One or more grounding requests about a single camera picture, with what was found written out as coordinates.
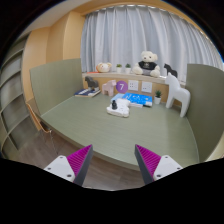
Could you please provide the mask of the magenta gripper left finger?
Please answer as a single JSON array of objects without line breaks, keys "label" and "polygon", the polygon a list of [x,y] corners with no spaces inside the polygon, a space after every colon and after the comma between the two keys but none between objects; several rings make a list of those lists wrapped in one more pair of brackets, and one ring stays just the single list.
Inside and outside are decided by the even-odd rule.
[{"label": "magenta gripper left finger", "polygon": [[59,155],[44,170],[76,185],[82,186],[93,156],[93,146],[88,145],[69,156]]}]

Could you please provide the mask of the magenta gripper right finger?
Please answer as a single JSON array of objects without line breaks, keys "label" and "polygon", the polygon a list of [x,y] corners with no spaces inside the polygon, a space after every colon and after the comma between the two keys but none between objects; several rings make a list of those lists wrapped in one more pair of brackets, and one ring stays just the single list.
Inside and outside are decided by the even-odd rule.
[{"label": "magenta gripper right finger", "polygon": [[145,184],[150,184],[182,169],[169,155],[160,156],[140,145],[135,145],[135,157]]}]

